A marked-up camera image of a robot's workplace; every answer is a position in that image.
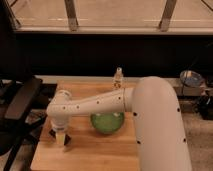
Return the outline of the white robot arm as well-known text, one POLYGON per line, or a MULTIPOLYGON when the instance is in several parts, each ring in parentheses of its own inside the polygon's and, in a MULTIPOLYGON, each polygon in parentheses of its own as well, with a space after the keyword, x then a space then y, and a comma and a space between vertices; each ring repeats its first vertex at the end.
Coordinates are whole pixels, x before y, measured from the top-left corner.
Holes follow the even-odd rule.
POLYGON ((192 171, 177 94, 161 77, 79 100, 60 90, 47 107, 54 130, 65 129, 72 115, 119 112, 133 114, 140 171, 192 171))

